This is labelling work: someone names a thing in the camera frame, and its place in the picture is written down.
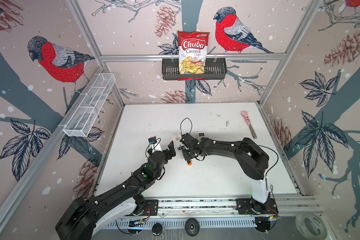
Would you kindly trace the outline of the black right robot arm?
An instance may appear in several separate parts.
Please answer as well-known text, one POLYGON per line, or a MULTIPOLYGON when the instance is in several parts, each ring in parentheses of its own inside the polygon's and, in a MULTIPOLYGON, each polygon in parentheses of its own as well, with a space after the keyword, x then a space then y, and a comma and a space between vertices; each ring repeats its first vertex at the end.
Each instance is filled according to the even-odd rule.
POLYGON ((182 135, 180 143, 184 146, 182 154, 188 164, 199 157, 219 156, 236 160, 243 172, 252 179, 251 205, 255 212, 266 210, 271 204, 267 185, 268 154, 250 138, 241 141, 225 142, 202 137, 196 139, 190 134, 182 135))

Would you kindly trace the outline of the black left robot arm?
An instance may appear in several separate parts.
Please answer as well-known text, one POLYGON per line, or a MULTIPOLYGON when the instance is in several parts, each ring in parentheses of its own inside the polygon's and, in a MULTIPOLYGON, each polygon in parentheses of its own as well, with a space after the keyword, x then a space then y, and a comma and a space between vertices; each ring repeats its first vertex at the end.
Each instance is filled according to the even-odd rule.
POLYGON ((145 207, 142 192, 157 181, 168 160, 176 156, 174 142, 171 141, 166 150, 152 151, 147 163, 143 164, 120 185, 87 200, 78 197, 55 226, 61 240, 89 240, 108 222, 103 219, 108 213, 115 213, 109 221, 132 213, 141 213, 145 207))

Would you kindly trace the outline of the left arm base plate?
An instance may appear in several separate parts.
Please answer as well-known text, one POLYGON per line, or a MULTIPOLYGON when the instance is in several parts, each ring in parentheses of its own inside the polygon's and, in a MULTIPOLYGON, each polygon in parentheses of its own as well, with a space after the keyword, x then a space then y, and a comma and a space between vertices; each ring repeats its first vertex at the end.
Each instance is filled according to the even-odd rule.
POLYGON ((158 208, 158 200, 145 200, 144 203, 137 203, 135 210, 132 212, 132 216, 157 216, 158 208))

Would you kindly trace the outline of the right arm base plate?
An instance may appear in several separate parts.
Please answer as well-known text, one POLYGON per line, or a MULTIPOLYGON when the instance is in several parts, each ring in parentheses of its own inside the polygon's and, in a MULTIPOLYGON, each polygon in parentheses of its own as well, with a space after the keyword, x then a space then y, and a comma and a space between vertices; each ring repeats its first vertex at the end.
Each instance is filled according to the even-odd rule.
POLYGON ((268 198, 265 203, 254 199, 236 199, 236 209, 239 215, 278 215, 279 211, 275 199, 268 198))

